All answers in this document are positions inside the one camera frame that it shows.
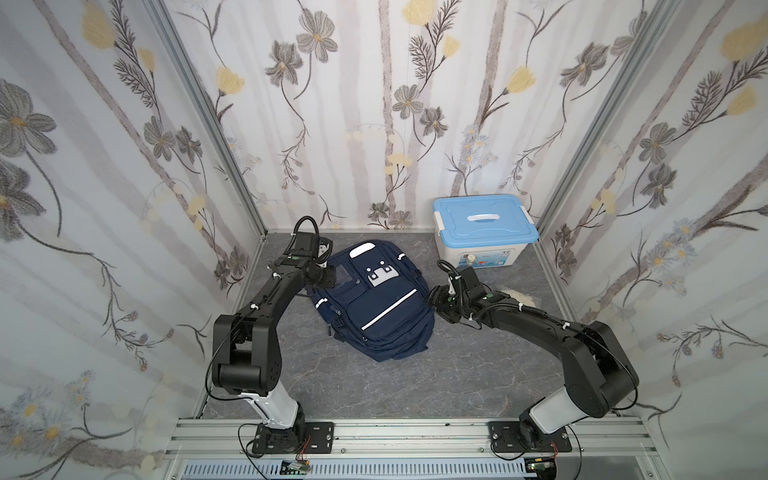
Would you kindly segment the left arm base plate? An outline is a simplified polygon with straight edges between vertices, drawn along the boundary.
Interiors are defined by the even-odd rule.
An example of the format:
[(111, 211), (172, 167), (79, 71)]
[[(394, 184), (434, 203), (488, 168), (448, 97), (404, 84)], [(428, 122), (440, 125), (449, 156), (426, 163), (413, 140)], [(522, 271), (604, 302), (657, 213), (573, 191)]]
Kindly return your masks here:
[(333, 422), (298, 422), (289, 429), (259, 425), (246, 452), (256, 456), (266, 454), (319, 454), (332, 452), (335, 439)]

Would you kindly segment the navy blue backpack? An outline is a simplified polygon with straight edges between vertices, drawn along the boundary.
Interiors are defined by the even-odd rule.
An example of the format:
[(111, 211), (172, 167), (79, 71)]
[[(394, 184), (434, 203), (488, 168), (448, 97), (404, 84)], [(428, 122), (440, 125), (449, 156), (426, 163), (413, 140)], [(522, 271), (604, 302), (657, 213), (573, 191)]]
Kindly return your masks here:
[(335, 269), (334, 285), (306, 292), (335, 339), (377, 362), (428, 349), (435, 324), (430, 289), (400, 247), (367, 240), (334, 254), (328, 265)]

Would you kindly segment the white box with blue lid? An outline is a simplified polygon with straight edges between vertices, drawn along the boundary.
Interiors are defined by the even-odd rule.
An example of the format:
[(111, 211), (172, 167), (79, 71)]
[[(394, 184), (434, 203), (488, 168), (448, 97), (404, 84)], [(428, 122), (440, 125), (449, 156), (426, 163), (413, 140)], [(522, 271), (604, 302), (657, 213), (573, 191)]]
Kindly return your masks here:
[(438, 198), (433, 218), (439, 256), (457, 268), (510, 266), (539, 239), (532, 217), (510, 194)]

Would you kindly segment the right small circuit board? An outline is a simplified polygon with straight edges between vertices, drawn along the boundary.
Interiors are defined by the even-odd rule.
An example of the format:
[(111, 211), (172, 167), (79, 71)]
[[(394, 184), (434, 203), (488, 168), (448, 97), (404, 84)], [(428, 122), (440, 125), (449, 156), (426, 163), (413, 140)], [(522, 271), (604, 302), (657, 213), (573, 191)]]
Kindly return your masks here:
[(526, 459), (525, 472), (533, 474), (537, 479), (555, 479), (557, 464), (553, 457)]

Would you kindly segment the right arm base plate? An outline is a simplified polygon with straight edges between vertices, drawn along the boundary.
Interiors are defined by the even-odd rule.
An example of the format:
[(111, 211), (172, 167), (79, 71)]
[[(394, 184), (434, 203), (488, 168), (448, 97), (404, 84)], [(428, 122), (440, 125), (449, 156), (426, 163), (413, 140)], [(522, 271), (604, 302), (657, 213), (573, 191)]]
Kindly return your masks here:
[(487, 423), (490, 445), (496, 453), (569, 453), (570, 436), (564, 428), (542, 433), (529, 421), (491, 421)]

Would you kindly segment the aluminium mounting rail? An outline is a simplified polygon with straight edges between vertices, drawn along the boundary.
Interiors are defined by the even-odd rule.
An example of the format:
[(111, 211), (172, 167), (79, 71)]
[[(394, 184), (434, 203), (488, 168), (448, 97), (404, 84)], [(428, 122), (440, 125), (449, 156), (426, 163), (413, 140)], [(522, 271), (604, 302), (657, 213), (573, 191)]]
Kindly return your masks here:
[[(495, 457), (493, 434), (486, 418), (336, 419), (331, 433), (322, 433), (298, 451), (307, 459), (362, 458), (489, 458)], [(235, 459), (256, 436), (246, 420), (180, 420), (163, 452), (171, 459)], [(568, 426), (546, 442), (556, 442), (560, 458), (657, 457), (659, 452), (643, 422), (636, 417), (607, 416)]]

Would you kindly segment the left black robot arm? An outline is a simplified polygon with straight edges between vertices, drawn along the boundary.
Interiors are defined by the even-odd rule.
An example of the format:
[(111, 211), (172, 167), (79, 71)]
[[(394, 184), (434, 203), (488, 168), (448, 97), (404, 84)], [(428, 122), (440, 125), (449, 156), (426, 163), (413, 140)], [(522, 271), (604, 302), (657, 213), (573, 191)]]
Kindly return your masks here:
[(206, 386), (223, 390), (218, 401), (242, 401), (265, 426), (293, 428), (300, 404), (281, 382), (282, 353), (277, 327), (293, 299), (307, 287), (335, 281), (327, 255), (287, 253), (270, 264), (270, 276), (251, 300), (233, 314), (219, 316), (213, 326), (213, 353)]

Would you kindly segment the small green circuit board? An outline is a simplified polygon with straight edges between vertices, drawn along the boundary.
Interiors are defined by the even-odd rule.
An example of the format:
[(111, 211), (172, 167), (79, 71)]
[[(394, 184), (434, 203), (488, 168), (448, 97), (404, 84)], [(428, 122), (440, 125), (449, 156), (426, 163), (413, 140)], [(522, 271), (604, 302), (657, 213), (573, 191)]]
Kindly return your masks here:
[(283, 460), (280, 465), (280, 475), (307, 475), (312, 468), (306, 460)]

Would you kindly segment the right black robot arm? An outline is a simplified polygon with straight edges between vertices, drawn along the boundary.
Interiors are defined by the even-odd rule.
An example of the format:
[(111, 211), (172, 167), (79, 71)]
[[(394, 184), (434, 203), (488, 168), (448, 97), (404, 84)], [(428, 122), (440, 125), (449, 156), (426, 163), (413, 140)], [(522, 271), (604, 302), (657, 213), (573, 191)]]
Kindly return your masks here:
[(550, 438), (587, 418), (602, 418), (639, 392), (639, 376), (609, 326), (551, 316), (502, 292), (460, 294), (435, 287), (428, 305), (450, 323), (463, 319), (514, 334), (561, 362), (564, 384), (518, 417), (515, 441), (525, 451), (547, 448)]

